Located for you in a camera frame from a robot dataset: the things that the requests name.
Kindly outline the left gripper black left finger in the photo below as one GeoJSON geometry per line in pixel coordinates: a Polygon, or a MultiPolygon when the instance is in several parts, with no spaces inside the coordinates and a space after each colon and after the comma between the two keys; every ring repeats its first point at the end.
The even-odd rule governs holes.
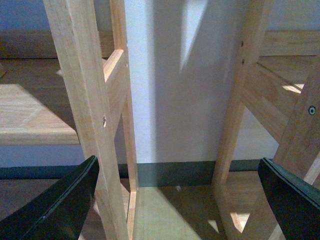
{"type": "Polygon", "coordinates": [[[77,240],[99,175],[94,155],[0,222],[2,240],[77,240]]]}

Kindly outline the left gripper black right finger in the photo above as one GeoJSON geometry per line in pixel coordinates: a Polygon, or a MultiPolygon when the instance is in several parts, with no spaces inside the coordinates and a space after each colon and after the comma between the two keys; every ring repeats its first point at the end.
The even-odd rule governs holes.
{"type": "Polygon", "coordinates": [[[268,204],[287,240],[320,238],[320,190],[262,158],[258,176],[268,204]]]}

